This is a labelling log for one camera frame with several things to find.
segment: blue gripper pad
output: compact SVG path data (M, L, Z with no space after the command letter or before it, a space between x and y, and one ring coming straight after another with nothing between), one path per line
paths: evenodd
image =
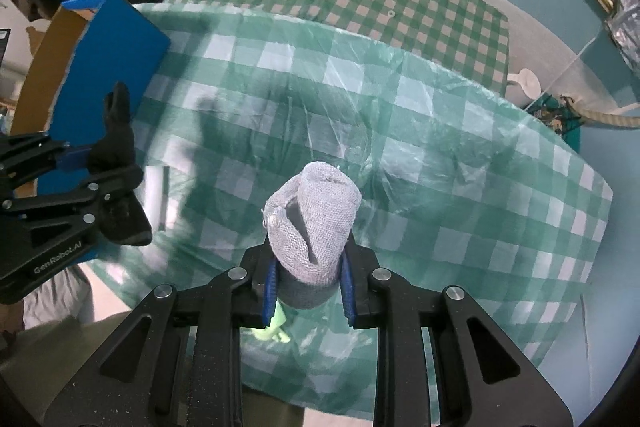
M56 168L63 172L86 169L86 160L91 150L90 145L67 150L56 159Z
M344 316L350 326L356 319L356 301L353 289L353 275L351 274L351 266L347 256L342 253L340 262L340 293L342 294L342 307L344 308Z
M278 302L278 282L276 279L277 261L274 259L269 265L267 280L264 284L264 298L262 300L262 323L265 328L271 324Z

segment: metal bolt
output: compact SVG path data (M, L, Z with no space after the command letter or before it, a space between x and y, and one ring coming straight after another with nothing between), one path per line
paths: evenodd
M449 286L447 288L447 297L454 301L462 301L465 297L465 291L460 286Z
M373 279L378 281L388 281L391 279L391 272L386 268L376 268L371 272Z
M246 270L242 268L242 266L236 266L229 270L226 274L229 276L229 279L232 279L234 281L241 281L246 277Z
M171 288L170 284L159 284L154 288L154 295L158 299L164 299L165 297L171 295L173 291L174 289Z

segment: blue box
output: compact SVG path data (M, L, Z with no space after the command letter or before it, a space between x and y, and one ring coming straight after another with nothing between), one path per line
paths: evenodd
M105 132L105 95L124 82L134 115L168 47L168 37L125 0L62 3L33 57L11 134L48 130L72 146L94 143ZM37 192L70 190L86 176L50 172L38 180Z

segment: gray sock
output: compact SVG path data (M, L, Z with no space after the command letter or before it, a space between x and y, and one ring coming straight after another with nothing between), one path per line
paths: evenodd
M324 162L309 163L269 198L264 225L280 263L282 302L311 309L335 292L360 200L356 185Z

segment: black clamp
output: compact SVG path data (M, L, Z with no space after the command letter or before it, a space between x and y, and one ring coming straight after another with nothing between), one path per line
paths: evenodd
M157 286L58 394L44 425L175 426L187 337L198 326L187 425L241 426L239 328L269 325L275 284L266 241L207 285Z
M374 426L431 424L422 328L430 332L443 426L573 426L545 378L462 288L413 286L381 268L353 235L340 288L350 325L378 328Z
M11 304L80 259L101 236L120 245L148 245L151 227L133 190L143 171L134 163L129 92L117 83L105 98L106 135L71 147L46 132L0 133L0 303ZM73 190L14 199L14 190L55 169L88 169Z
M353 235L340 267L345 315L378 328L374 426L431 424L422 328L430 328L444 426L571 427L559 396L462 288L412 286L378 265ZM241 427L239 328L263 328L276 305L268 239L206 286L156 287L98 348L47 410L45 427L175 426L186 338L198 326L189 427Z

